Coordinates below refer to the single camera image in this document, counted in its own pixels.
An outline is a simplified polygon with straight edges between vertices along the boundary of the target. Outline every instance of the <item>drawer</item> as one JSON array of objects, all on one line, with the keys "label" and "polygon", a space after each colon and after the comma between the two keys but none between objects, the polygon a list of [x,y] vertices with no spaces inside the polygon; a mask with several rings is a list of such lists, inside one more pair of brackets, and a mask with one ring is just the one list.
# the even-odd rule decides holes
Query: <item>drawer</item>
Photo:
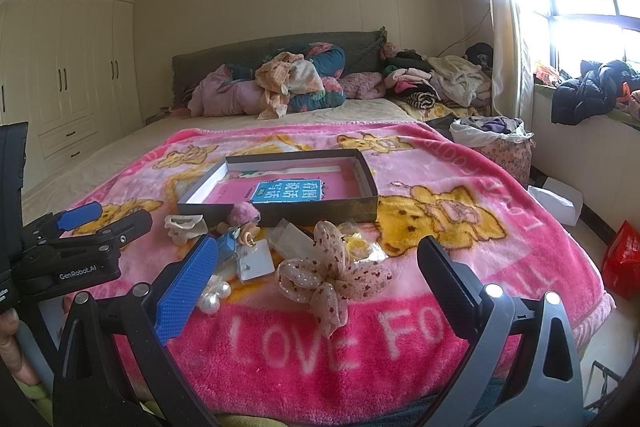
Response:
[{"label": "drawer", "polygon": [[93,116],[86,116],[40,135],[42,154],[46,158],[66,146],[96,132]]},{"label": "drawer", "polygon": [[94,133],[80,141],[53,153],[51,156],[44,158],[49,176],[55,171],[63,168],[66,164],[85,156],[87,153],[94,151],[98,147],[98,134]]}]

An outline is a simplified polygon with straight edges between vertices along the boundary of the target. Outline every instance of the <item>headboard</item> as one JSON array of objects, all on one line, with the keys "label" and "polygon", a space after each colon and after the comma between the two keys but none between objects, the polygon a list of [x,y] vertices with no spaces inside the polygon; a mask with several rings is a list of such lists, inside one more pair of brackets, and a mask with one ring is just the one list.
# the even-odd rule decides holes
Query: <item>headboard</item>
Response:
[{"label": "headboard", "polygon": [[176,55],[172,62],[174,107],[180,106],[186,88],[196,86],[222,64],[238,64],[257,70],[268,55],[275,54],[281,48],[307,42],[330,42],[344,49],[346,65],[343,74],[380,71],[380,48],[386,43],[386,30],[383,26],[375,32],[300,33]]}]

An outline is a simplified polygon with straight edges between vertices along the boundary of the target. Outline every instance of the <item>curtain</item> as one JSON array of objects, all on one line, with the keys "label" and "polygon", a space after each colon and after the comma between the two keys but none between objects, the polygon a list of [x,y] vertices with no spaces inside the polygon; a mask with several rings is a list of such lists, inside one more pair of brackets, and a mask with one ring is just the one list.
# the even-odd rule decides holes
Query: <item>curtain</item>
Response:
[{"label": "curtain", "polygon": [[516,0],[490,0],[490,5],[494,22],[493,109],[502,116],[521,118],[530,129],[533,76],[523,38],[526,16]]}]

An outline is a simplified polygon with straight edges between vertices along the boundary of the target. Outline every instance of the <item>pearl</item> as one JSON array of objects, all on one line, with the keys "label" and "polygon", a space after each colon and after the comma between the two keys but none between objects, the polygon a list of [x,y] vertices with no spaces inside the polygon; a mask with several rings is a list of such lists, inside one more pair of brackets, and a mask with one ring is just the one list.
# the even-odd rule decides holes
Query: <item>pearl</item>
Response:
[{"label": "pearl", "polygon": [[202,313],[213,315],[220,309],[220,299],[215,293],[206,293],[198,301],[198,308]]},{"label": "pearl", "polygon": [[218,284],[215,293],[219,298],[226,299],[229,295],[231,295],[231,285],[228,282],[223,281]]}]

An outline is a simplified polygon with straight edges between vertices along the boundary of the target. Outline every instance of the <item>power cord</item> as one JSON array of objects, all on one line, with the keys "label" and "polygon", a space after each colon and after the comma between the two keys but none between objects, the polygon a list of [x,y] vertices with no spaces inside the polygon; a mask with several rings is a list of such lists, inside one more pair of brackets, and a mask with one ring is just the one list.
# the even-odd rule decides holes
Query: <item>power cord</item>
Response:
[{"label": "power cord", "polygon": [[446,48],[444,48],[440,53],[438,53],[436,55],[436,57],[440,57],[440,55],[442,55],[445,51],[447,51],[450,47],[455,46],[456,44],[460,44],[460,42],[464,42],[466,41],[468,38],[473,37],[474,35],[476,35],[479,31],[480,28],[482,27],[482,23],[484,22],[484,20],[486,19],[486,16],[489,15],[489,13],[491,12],[491,8],[489,8],[486,13],[484,14],[484,16],[482,17],[482,20],[476,24],[475,26],[473,26],[470,30],[469,33],[466,34],[464,37],[462,37],[459,41],[455,41],[453,44],[451,44],[450,46],[447,46]]}]

